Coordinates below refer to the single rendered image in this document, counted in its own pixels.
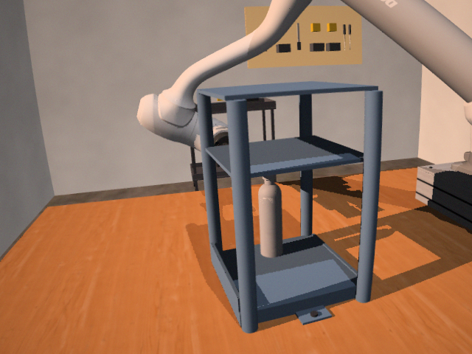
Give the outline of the white plastic bottle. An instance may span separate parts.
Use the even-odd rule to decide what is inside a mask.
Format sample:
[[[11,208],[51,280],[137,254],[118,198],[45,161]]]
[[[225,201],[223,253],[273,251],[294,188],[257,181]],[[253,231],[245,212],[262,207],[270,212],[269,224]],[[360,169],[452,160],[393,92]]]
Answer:
[[[260,253],[264,257],[279,257],[282,253],[282,191],[274,183],[275,175],[263,176],[259,188]]]

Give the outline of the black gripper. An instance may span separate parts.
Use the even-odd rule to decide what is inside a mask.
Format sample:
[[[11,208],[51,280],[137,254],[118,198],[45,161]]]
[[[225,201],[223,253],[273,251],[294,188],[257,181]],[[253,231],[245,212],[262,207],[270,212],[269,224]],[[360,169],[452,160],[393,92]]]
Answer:
[[[214,145],[221,146],[221,145],[228,145],[229,144],[229,135],[228,132],[219,133],[214,137]],[[220,165],[216,163],[216,167],[220,167]]]

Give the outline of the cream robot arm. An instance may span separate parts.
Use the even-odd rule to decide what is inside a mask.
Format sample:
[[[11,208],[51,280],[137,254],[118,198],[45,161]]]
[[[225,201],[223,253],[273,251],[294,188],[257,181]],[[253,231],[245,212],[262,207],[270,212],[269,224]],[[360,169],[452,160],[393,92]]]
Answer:
[[[451,169],[472,176],[472,38],[425,0],[341,0],[422,63],[464,100],[471,124],[466,162]],[[137,119],[152,133],[201,151],[193,95],[205,80],[270,49],[312,0],[272,0],[263,23],[251,34],[188,68],[160,95],[144,96]],[[469,158],[469,161],[468,161]]]

